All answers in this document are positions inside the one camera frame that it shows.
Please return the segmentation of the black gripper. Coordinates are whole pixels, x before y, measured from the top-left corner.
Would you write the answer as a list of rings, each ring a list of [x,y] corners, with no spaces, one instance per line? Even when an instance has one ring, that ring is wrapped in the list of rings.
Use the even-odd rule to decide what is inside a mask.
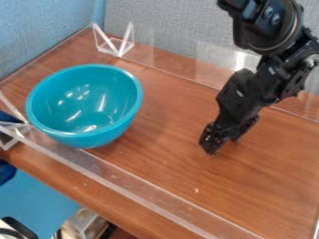
[[[257,121],[258,115],[253,115],[248,119],[237,119],[221,106],[216,120],[206,124],[198,138],[198,145],[205,153],[212,155],[229,139],[236,141]]]

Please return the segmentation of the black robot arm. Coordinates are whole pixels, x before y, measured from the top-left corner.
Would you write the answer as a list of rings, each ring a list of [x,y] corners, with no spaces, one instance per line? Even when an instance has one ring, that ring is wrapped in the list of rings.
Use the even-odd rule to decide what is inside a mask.
[[[233,19],[234,45],[261,55],[254,71],[230,75],[216,96],[218,114],[198,138],[213,154],[254,126],[262,107],[293,97],[319,65],[319,39],[304,26],[296,0],[217,0]]]

